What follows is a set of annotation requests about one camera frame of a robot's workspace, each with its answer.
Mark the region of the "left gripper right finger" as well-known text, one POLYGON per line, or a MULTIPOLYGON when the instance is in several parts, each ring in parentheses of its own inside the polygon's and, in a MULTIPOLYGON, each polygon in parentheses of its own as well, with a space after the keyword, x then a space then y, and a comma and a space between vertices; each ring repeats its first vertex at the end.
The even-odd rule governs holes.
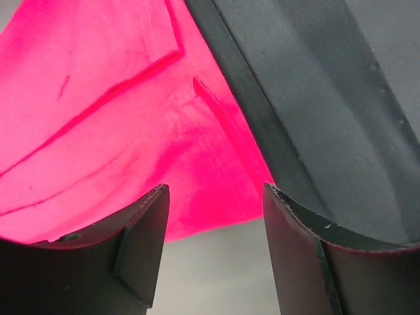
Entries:
POLYGON ((282 314, 418 314, 419 246, 376 240, 265 184, 263 212, 282 314))

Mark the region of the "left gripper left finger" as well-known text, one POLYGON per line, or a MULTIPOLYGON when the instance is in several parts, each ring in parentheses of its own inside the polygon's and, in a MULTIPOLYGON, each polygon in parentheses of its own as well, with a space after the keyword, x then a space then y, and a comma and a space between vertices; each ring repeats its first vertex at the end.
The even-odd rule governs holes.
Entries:
POLYGON ((1 240, 2 314, 145 314, 156 292, 169 214, 160 184, 61 237, 1 240))

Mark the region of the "pink t-shirt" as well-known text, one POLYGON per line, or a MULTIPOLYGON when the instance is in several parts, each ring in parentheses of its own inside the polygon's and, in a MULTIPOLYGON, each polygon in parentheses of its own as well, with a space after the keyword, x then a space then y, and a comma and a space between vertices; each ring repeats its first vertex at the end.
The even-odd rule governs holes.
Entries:
POLYGON ((170 188, 166 240, 272 177, 183 1, 23 1, 1 32, 1 235, 57 240, 170 188))

